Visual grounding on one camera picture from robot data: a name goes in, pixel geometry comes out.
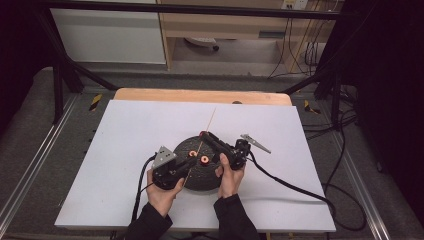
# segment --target black disc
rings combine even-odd
[[[197,152],[200,143],[198,136],[182,141],[174,150],[174,153],[179,156],[177,161],[183,161],[190,151]],[[207,165],[200,162],[202,156],[209,158]],[[203,143],[197,155],[198,161],[187,176],[184,187],[193,191],[210,191],[219,187],[221,178],[217,178],[215,175],[215,169],[219,166],[219,163],[212,162],[213,156],[212,149]]]

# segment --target white tabletop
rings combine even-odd
[[[272,151],[252,146],[256,160],[269,173],[323,196],[295,107],[112,100],[55,225],[93,230],[127,227],[145,161],[160,146],[172,150],[205,130],[215,108],[209,131],[231,145],[248,133]],[[251,162],[239,195],[258,231],[335,231],[325,203],[280,185]],[[169,213],[171,230],[216,230],[212,206],[216,199],[216,191],[184,189]],[[139,211],[145,203],[143,193]]]

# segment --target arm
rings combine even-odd
[[[216,176],[222,176],[218,191],[218,200],[214,204],[219,221],[220,240],[259,240],[255,225],[250,221],[237,194],[238,187],[244,176],[244,167],[233,171],[224,154],[220,156],[221,167],[216,170]]]
[[[147,171],[147,185],[153,182],[152,170]],[[168,216],[172,202],[183,189],[184,179],[180,179],[172,190],[163,190],[156,185],[149,186],[147,196],[149,202],[143,207],[140,216],[128,226],[127,232],[117,240],[157,240],[172,225]]]

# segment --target white panel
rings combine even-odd
[[[75,61],[165,64],[156,13],[52,9],[52,14],[65,49]]]
[[[161,145],[174,149],[205,130],[215,107],[209,128],[212,133],[229,144],[248,133],[272,151],[268,154],[252,147],[265,169],[323,196],[295,107],[114,100],[109,102],[55,225],[74,229],[126,227],[144,162]],[[239,194],[258,230],[335,231],[325,203],[278,184],[250,162]],[[217,229],[212,206],[216,199],[216,191],[184,189],[169,213],[172,229]],[[139,210],[146,202],[143,193]]]

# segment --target black sleeve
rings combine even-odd
[[[247,216],[238,194],[218,199],[214,208],[219,220],[220,240],[259,240],[256,227]]]
[[[147,203],[143,207],[140,217],[132,222],[128,226],[127,232],[116,240],[157,240],[171,225],[172,220],[168,215],[163,218],[150,203]]]

